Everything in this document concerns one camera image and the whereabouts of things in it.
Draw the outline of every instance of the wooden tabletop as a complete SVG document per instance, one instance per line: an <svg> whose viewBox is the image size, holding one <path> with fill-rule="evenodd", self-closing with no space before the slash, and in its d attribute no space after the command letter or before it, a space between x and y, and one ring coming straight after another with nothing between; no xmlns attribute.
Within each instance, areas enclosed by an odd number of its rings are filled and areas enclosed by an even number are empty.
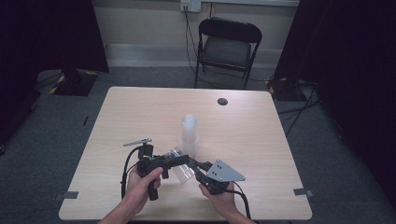
<svg viewBox="0 0 396 224"><path fill-rule="evenodd" d="M225 98L227 105L219 105ZM154 154L178 145L181 119L198 118L198 161L221 159L246 177L238 182L247 195L252 219L309 219L311 208L280 124L266 91L225 91L113 87L106 96L59 216L64 220L101 219L120 202L122 169L136 146L123 144L152 138ZM130 164L137 161L133 155ZM223 220L191 178L180 185L172 170L162 180L159 199L148 201L140 220ZM245 214L242 199L235 195Z"/></svg>

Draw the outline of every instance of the hand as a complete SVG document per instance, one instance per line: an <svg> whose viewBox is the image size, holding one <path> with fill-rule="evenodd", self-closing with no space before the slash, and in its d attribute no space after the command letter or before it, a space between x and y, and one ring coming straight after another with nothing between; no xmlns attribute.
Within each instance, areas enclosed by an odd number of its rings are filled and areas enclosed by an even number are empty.
<svg viewBox="0 0 396 224"><path fill-rule="evenodd" d="M140 177L134 167L129 173L128 186L121 202L99 223L127 223L138 214L149 199L148 186L154 180L154 188L161 185L160 175L163 168L158 167L145 177Z"/></svg>
<svg viewBox="0 0 396 224"><path fill-rule="evenodd" d="M250 224L255 223L252 220L248 219L244 215L242 215L235 205L235 197L233 193L224 192L217 195L211 195L209 191L202 185L199 185L199 188L202 194L213 203L216 208L216 211L224 217L230 224ZM227 187L227 190L233 190L234 185L233 182Z"/></svg>

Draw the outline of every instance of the clear plastic object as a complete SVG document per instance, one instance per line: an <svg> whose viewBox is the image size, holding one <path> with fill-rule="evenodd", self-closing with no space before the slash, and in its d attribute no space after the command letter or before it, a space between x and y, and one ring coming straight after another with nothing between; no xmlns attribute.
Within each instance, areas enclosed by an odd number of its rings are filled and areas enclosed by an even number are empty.
<svg viewBox="0 0 396 224"><path fill-rule="evenodd" d="M175 157L180 157L182 155L184 154L180 151L180 148L175 147L174 149L170 150L168 153L165 154L165 158L171 159ZM178 167L173 167L172 170L177 176L177 179L180 181L180 184L186 183L195 174L195 172L186 164L180 165Z"/></svg>
<svg viewBox="0 0 396 224"><path fill-rule="evenodd" d="M195 158L198 152L199 135L196 131L197 118L194 115L186 115L181 120L181 133L179 147L184 155Z"/></svg>

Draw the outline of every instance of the white wall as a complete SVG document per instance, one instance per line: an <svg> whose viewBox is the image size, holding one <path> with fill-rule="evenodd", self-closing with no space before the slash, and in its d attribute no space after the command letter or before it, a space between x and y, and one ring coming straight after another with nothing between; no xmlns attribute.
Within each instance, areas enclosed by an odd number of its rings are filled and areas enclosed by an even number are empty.
<svg viewBox="0 0 396 224"><path fill-rule="evenodd" d="M93 5L105 43L186 46L186 18L179 10L179 1L93 0ZM296 7L202 3L201 13L188 16L195 44L199 22L210 16L210 6L212 17L247 21L258 26L263 33L258 58L260 53L275 54L264 57L278 60Z"/></svg>

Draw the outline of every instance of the wall outlet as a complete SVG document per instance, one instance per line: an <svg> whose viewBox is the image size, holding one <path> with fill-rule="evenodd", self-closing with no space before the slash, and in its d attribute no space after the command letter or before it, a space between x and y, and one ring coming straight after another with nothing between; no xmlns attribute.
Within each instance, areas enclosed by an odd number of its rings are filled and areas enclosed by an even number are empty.
<svg viewBox="0 0 396 224"><path fill-rule="evenodd" d="M180 0L180 11L201 12L201 0Z"/></svg>

